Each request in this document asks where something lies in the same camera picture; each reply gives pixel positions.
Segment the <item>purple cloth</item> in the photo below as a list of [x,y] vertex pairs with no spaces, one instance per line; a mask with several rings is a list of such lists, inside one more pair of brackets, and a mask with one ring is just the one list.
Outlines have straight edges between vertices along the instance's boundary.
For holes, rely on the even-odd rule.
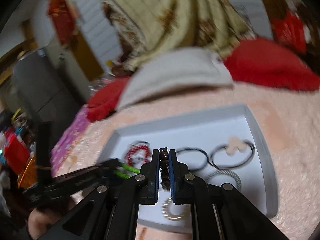
[[67,152],[73,141],[76,140],[90,124],[89,120],[87,119],[87,113],[88,108],[86,105],[82,106],[72,124],[64,131],[62,137],[52,149],[50,159],[52,176],[55,176],[57,170],[67,157]]

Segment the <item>white tray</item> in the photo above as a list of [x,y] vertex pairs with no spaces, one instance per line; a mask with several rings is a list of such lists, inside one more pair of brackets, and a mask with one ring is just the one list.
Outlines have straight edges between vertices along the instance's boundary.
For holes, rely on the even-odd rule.
[[[109,158],[123,160],[129,145],[134,141],[149,142],[151,152],[153,149],[164,147],[168,147],[168,150],[198,147],[210,155],[215,147],[227,144],[228,139],[233,136],[252,142],[256,148],[256,153],[250,163],[233,169],[241,179],[241,193],[268,218],[276,216],[278,186],[275,170],[267,143],[247,105],[209,109],[115,130],[97,163]],[[218,165],[239,163],[248,156],[249,150],[246,153],[236,153],[233,157],[219,152],[216,154],[215,162]],[[203,163],[204,160],[205,156],[197,152],[178,156],[178,161],[186,163],[189,168]],[[204,178],[214,171],[216,171],[215,168],[207,165],[197,175]],[[211,180],[212,184],[218,186],[225,182],[236,185],[235,181],[227,176],[219,176]],[[138,223],[166,231],[190,233],[189,217],[185,220],[171,221],[163,216],[161,206],[170,196],[170,193],[164,192],[160,186],[158,203],[155,206],[140,205]],[[179,214],[183,209],[183,205],[172,205],[171,212]]]

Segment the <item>beige floral blanket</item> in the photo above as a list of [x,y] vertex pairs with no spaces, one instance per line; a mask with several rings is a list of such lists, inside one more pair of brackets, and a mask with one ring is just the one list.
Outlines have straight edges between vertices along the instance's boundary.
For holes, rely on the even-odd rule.
[[229,55],[252,31],[228,0],[102,0],[120,39],[132,47],[124,62],[135,71],[168,50],[207,47]]

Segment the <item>red pillow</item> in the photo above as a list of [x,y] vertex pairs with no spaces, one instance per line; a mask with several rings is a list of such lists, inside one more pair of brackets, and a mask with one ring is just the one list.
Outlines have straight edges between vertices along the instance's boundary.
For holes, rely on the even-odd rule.
[[290,50],[263,38],[242,41],[224,62],[234,81],[314,91],[320,77]]
[[114,111],[128,80],[129,77],[117,78],[90,98],[87,118],[91,122],[102,120]]

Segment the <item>blue gripper pad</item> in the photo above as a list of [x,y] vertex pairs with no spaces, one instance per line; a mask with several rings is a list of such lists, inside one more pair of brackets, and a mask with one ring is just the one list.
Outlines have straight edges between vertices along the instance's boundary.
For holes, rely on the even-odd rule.
[[173,203],[176,200],[176,185],[174,179],[173,165],[172,165],[172,150],[169,151],[169,180],[170,180],[170,191]]

